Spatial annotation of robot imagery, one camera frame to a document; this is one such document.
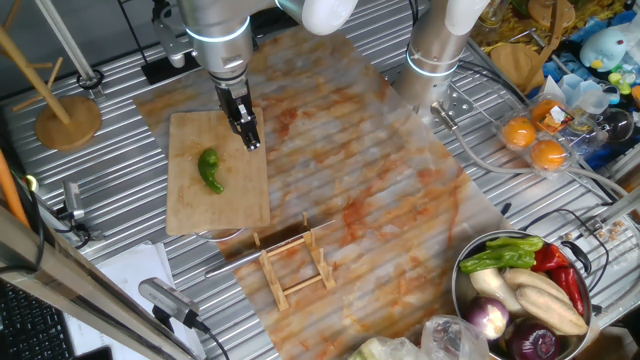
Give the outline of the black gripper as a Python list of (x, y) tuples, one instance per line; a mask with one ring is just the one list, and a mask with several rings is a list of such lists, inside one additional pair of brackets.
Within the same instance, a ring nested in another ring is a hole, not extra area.
[(232, 131), (238, 135), (247, 150), (260, 147), (256, 116), (247, 109), (249, 98), (248, 81), (240, 78), (232, 82), (215, 82), (221, 109), (228, 117)]

